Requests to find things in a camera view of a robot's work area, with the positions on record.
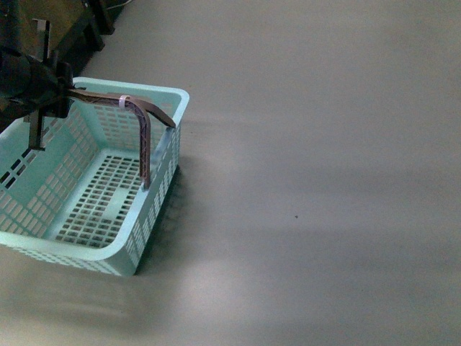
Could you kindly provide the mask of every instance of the basket bottom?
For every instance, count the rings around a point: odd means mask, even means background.
[[[101,150],[43,238],[92,248],[111,244],[140,188],[138,170],[138,153]]]

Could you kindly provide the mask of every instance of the wooden furniture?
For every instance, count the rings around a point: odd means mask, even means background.
[[[36,41],[36,24],[34,18],[47,19],[51,22],[50,48],[59,50],[64,56],[80,35],[84,34],[86,41],[93,50],[104,47],[99,32],[94,9],[103,13],[104,2],[89,0],[20,0],[19,15],[21,17],[22,52],[34,55]],[[111,33],[106,25],[104,33]]]

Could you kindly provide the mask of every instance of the floor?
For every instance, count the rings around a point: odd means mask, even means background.
[[[461,345],[461,3],[135,0],[83,75],[179,87],[138,275],[1,248],[1,345]]]

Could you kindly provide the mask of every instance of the cable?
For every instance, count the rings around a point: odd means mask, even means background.
[[[111,7],[107,7],[106,9],[116,9],[118,7],[128,5],[131,1],[133,1],[133,0],[128,0],[128,1],[125,1],[123,4],[118,4],[118,5],[114,5],[114,6],[111,6]]]

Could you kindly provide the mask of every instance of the plastic basket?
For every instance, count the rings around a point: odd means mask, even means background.
[[[75,101],[66,119],[46,118],[45,151],[28,149],[16,120],[0,134],[0,244],[37,260],[132,275],[178,164],[180,89],[75,78],[76,87],[130,94],[176,123],[151,121],[151,186],[138,176],[139,124],[131,112]]]

